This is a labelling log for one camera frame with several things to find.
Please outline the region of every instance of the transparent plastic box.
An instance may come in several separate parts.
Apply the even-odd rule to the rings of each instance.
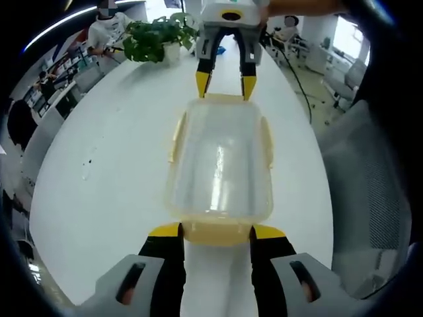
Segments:
[[[272,138],[260,110],[242,97],[208,94],[188,105],[173,141],[165,201],[185,237],[248,240],[273,208]]]

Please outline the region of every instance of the office desk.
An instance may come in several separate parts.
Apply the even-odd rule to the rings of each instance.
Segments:
[[[237,45],[230,38],[223,45],[227,51],[217,57],[209,92],[240,94]],[[75,304],[125,255],[137,254],[152,229],[178,220],[163,203],[167,159],[176,123],[198,96],[197,64],[185,53],[170,69],[124,62],[87,93],[54,139],[38,175],[30,229],[44,263]],[[251,100],[268,118],[274,139],[274,210],[265,224],[282,229],[297,252],[330,267],[332,208],[315,135],[265,52],[257,77]],[[214,260],[220,253],[214,250]],[[221,277],[222,267],[213,273]]]

